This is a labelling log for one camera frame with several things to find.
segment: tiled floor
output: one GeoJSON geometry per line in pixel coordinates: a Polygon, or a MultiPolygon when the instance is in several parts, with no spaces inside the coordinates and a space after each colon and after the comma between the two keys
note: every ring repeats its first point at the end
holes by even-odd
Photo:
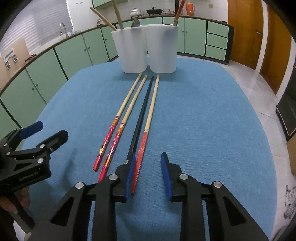
{"type": "Polygon", "coordinates": [[[272,236],[274,236],[282,227],[290,223],[294,215],[294,213],[292,213],[294,210],[290,211],[292,214],[290,218],[287,219],[285,219],[284,213],[287,210],[286,205],[292,204],[296,198],[296,178],[291,174],[286,138],[275,113],[276,105],[279,100],[257,71],[233,61],[230,61],[228,66],[224,64],[219,65],[236,80],[247,96],[261,121],[270,145],[276,169],[278,197],[276,218],[272,234],[272,236]],[[286,186],[291,190],[288,198],[286,198],[286,186]]]}

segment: window blind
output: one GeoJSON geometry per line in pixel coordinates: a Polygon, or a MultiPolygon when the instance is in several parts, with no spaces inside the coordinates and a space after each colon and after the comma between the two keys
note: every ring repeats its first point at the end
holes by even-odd
{"type": "Polygon", "coordinates": [[[33,53],[60,35],[61,22],[68,32],[73,29],[66,0],[32,0],[9,26],[0,42],[0,52],[24,38],[29,53],[33,53]]]}

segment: white plastic container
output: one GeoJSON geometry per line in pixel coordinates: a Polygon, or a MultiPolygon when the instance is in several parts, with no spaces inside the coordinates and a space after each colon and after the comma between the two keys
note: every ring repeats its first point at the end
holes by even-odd
{"type": "Polygon", "coordinates": [[[123,72],[140,73],[148,66],[144,26],[111,32],[123,72]]]}
{"type": "Polygon", "coordinates": [[[145,25],[145,33],[151,71],[163,74],[175,72],[178,26],[149,24],[145,25]]]}

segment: orange jug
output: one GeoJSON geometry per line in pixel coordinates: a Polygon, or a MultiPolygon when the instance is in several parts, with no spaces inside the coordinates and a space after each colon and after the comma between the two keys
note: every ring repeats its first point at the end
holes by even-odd
{"type": "Polygon", "coordinates": [[[188,16],[193,17],[193,12],[195,11],[195,7],[193,6],[193,3],[188,1],[186,3],[186,12],[188,16]]]}

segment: cooking pot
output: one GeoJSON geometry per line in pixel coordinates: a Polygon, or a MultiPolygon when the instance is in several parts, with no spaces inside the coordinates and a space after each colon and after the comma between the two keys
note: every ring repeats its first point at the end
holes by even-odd
{"type": "Polygon", "coordinates": [[[159,14],[160,15],[163,12],[163,10],[162,9],[158,9],[156,7],[153,7],[152,9],[149,9],[146,12],[149,14],[149,16],[151,14],[159,14]]]}
{"type": "Polygon", "coordinates": [[[133,10],[131,10],[130,11],[130,16],[131,17],[137,17],[137,16],[141,16],[142,14],[141,14],[141,10],[139,10],[139,9],[133,9],[133,10]]]}

